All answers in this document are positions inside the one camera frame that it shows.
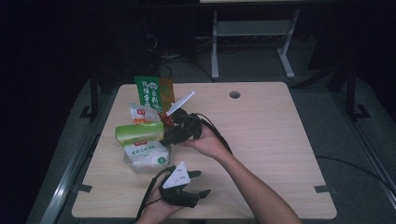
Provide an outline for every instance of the red label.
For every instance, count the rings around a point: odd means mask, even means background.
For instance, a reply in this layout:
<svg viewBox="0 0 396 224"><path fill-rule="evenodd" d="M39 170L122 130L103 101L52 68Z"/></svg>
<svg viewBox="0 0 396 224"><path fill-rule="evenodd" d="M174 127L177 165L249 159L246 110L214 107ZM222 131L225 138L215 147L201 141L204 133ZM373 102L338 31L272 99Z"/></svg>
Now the red label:
<svg viewBox="0 0 396 224"><path fill-rule="evenodd" d="M147 142L148 141L146 141L146 140L138 141L138 142L135 142L134 145L138 147L138 146L141 146L141 145L145 145Z"/></svg>
<svg viewBox="0 0 396 224"><path fill-rule="evenodd" d="M142 109L137 109L136 112L138 115L145 115L145 113L146 113L145 110L142 110Z"/></svg>

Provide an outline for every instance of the gray carpet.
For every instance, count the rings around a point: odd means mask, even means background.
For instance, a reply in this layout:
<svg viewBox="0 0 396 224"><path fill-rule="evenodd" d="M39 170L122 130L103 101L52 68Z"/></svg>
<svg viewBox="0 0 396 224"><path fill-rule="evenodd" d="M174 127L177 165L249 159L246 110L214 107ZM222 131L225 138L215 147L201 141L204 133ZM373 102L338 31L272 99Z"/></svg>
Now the gray carpet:
<svg viewBox="0 0 396 224"><path fill-rule="evenodd" d="M219 54L218 82L283 81L288 85L300 83L317 72L306 70L314 45L314 41L292 42L289 58L296 74L294 80L286 78L277 58L276 47L280 46L280 42L264 41L260 47L241 48L234 53L224 51ZM179 58L164 64L171 69L175 83L210 82L209 55L208 52L199 53L193 63L189 59ZM160 73L163 77L170 76L170 70L164 66L160 66ZM345 98L345 92L328 92L326 84L329 78L325 77L304 90L290 91L314 153L317 156L332 157L373 170L361 142L351 128L358 125L375 149L378 158L389 170L389 175L396 180L394 120L377 102L371 88L358 80L357 104L365 105L372 117L351 123L342 108L344 105L339 103L339 99ZM103 128L117 89L112 94L101 94L101 116L94 122L89 122L88 119L79 117L83 107L90 105L89 87L89 83L84 86L70 112L46 180L27 223L38 223L43 217L71 155L78 150L84 137L89 132L100 133ZM78 219L71 216L71 208L77 196L76 188L82 182L89 161L90 158L86 160L74 187L70 189L69 197L56 223L130 223L131 219L128 218ZM379 181L339 161L318 159L318 164L326 183L332 188L332 198L338 215L332 220L304 220L304 223L395 223L395 208Z"/></svg>

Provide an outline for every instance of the dark floor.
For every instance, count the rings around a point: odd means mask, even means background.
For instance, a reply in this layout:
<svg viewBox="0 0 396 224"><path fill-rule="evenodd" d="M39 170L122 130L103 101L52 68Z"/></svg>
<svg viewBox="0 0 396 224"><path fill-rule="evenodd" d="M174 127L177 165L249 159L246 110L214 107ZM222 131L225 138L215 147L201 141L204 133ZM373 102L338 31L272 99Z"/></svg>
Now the dark floor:
<svg viewBox="0 0 396 224"><path fill-rule="evenodd" d="M133 81L133 76L129 76L131 67L120 66L120 61L108 55L103 56L103 48L87 44L98 44L98 39L103 40L102 37L90 39L89 42L81 38L87 34L87 30L81 27L89 27L89 32L102 36L103 30L97 29L96 24L105 21L108 29L114 22L124 21L125 18L89 17L96 19L77 22L81 19L80 14L70 14L70 11L65 10L72 7L62 7L62 4L47 1L4 1L0 5L0 19L4 24L0 27L0 96L1 105L4 105L1 106L3 117L0 125L1 144L4 149L1 157L3 180L0 215L4 223L24 223L26 219L28 223L38 223L41 220L72 155L86 136L92 132L100 132L117 86ZM372 15L377 21L383 21L376 22L375 27L389 32L390 35L385 36L394 36L393 26L388 26L391 14L380 13L390 9L374 9L377 13L368 15ZM117 43L131 46L131 43L120 38L122 35L117 33L123 28L125 27L114 28L111 37L117 38ZM134 33L134 40L142 38L143 35L139 32ZM339 93L331 93L327 89L333 74L303 90L290 89L290 92L317 156L349 161L375 172L368 157L371 155L370 151L367 152L369 148L388 171L389 178L395 181L396 124L395 117L392 119L392 116L396 111L396 101L393 100L396 94L392 87L396 83L396 76L392 74L396 63L393 63L394 51L390 49L396 48L393 42L388 44L387 37L381 41L382 37L370 35L371 42L363 48L370 53L362 57L360 69L357 70L359 78L356 105L364 105L371 115L370 119L351 122L345 115L345 86ZM176 83L210 82L210 51L203 45L206 40L207 38L197 40L197 46L203 47L199 48L196 58L154 60L153 65L158 67L162 77L172 75ZM278 37L223 39L219 54L218 82L283 81L293 86L318 72L307 68L314 47L320 43L316 38L305 39L299 33L288 53L296 78L287 79L276 55L276 48L282 42L283 39ZM105 41L99 44L107 46L108 43ZM131 66L138 72L133 73L134 75L143 73L157 76L157 70L151 69L147 63L150 62L150 54L134 56L143 47L134 46L131 50L124 49L115 53L135 59ZM189 52L190 47L182 53ZM164 55L172 58L179 53L179 49L173 49L166 50ZM83 107L90 105L87 81L92 73L101 82L100 112L105 116L95 122L79 117ZM337 218L326 222L394 223L395 205L389 201L384 187L376 179L338 161L318 159L318 163L326 182L335 189L332 197L338 211ZM76 186L83 175L84 168ZM75 197L76 192L71 189L58 223L130 221L73 218L70 211Z"/></svg>

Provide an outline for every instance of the table surface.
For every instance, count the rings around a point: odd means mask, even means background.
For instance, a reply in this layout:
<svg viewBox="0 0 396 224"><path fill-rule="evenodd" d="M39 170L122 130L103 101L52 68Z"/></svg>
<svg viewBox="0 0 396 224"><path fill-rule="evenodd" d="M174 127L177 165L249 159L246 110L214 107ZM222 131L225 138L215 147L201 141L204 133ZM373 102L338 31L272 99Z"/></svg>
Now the table surface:
<svg viewBox="0 0 396 224"><path fill-rule="evenodd" d="M174 84L176 100L195 91L183 105L188 113L209 117L229 143L235 157L272 187L299 218L333 218L336 210L325 185L288 87L281 82ZM240 92L238 99L231 91ZM136 85L120 87L92 157L72 214L75 217L135 217L155 174L137 174L124 163L117 126L130 124L130 102L139 102ZM186 162L201 176L185 188L212 189L195 208L173 218L252 218L248 205L228 174L214 160L190 147L173 147L173 163Z"/></svg>

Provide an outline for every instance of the right hand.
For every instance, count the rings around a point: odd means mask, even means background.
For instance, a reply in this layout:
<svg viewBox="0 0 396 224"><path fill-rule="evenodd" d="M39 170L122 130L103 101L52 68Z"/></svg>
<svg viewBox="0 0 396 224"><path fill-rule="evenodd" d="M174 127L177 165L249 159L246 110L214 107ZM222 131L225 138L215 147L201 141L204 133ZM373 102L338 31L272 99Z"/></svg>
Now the right hand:
<svg viewBox="0 0 396 224"><path fill-rule="evenodd" d="M224 153L228 153L225 146L209 128L202 125L202 134L198 139L188 139L181 143L183 147L193 147L207 157L217 160Z"/></svg>

